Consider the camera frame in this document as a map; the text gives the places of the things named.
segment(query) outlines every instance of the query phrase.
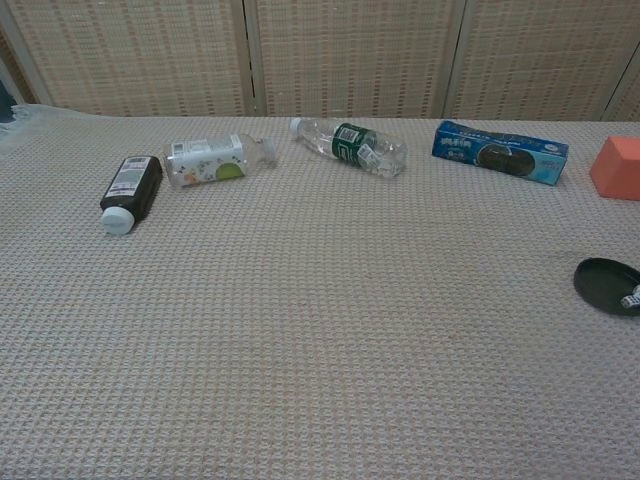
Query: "white cap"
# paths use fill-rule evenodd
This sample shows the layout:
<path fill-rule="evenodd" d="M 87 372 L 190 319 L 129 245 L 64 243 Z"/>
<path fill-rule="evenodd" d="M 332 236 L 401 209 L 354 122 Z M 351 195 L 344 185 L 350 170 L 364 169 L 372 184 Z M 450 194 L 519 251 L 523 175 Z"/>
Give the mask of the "white cap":
<path fill-rule="evenodd" d="M 291 119 L 291 123 L 289 124 L 289 130 L 291 130 L 291 133 L 293 133 L 294 135 L 299 135 L 298 126 L 300 125 L 301 121 L 302 121 L 302 118 L 300 117 L 295 117 Z"/>
<path fill-rule="evenodd" d="M 133 228 L 136 219 L 131 212 L 122 207 L 109 207 L 102 213 L 102 226 L 111 235 L 124 235 Z"/>
<path fill-rule="evenodd" d="M 275 164 L 277 159 L 276 154 L 276 145 L 273 143 L 273 140 L 270 138 L 262 139 L 262 149 L 264 150 L 265 158 L 267 159 L 267 163 Z"/>

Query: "black lid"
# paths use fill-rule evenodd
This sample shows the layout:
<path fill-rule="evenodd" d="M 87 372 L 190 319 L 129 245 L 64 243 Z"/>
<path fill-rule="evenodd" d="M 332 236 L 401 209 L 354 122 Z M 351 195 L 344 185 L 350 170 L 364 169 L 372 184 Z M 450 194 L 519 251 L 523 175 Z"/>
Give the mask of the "black lid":
<path fill-rule="evenodd" d="M 588 258 L 573 275 L 573 286 L 584 301 L 613 315 L 640 315 L 640 308 L 624 308 L 620 303 L 638 285 L 640 272 L 607 258 Z"/>

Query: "green bottle label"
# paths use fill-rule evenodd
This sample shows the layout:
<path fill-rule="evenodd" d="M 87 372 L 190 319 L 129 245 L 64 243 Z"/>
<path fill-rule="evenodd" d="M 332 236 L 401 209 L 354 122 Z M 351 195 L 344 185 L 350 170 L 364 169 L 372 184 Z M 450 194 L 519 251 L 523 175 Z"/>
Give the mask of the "green bottle label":
<path fill-rule="evenodd" d="M 337 159 L 354 167 L 360 167 L 358 150 L 360 150 L 360 147 L 365 143 L 371 148 L 374 148 L 375 139 L 375 132 L 373 130 L 358 127 L 350 123 L 343 123 L 338 127 L 336 134 L 333 136 L 331 152 Z"/>

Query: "plastic water bottle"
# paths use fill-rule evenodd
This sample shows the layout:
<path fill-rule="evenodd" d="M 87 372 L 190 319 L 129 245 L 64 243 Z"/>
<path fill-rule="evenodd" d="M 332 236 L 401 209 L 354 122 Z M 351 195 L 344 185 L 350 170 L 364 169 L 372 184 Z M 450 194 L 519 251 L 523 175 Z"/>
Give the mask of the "plastic water bottle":
<path fill-rule="evenodd" d="M 386 133 L 334 119 L 293 118 L 291 133 L 311 150 L 386 178 L 405 168 L 407 146 Z"/>
<path fill-rule="evenodd" d="M 164 166 L 174 187 L 244 177 L 275 163 L 276 150 L 271 140 L 254 140 L 242 133 L 174 142 L 164 147 Z"/>

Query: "bottle label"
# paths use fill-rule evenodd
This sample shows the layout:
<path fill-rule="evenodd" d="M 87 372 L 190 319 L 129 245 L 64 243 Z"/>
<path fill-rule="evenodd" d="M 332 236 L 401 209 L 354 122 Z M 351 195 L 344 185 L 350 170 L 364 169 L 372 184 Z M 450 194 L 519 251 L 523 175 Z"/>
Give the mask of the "bottle label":
<path fill-rule="evenodd" d="M 358 127 L 350 123 L 343 123 L 336 130 L 331 143 L 331 152 L 333 155 L 345 163 L 360 167 L 360 159 L 358 153 L 360 148 L 365 144 L 375 143 L 375 132 L 367 128 Z"/>
<path fill-rule="evenodd" d="M 238 135 L 171 144 L 176 184 L 180 186 L 243 177 L 247 162 Z"/>
<path fill-rule="evenodd" d="M 105 197 L 133 197 L 149 161 L 151 161 L 151 157 L 129 157 L 122 162 L 122 166 Z"/>

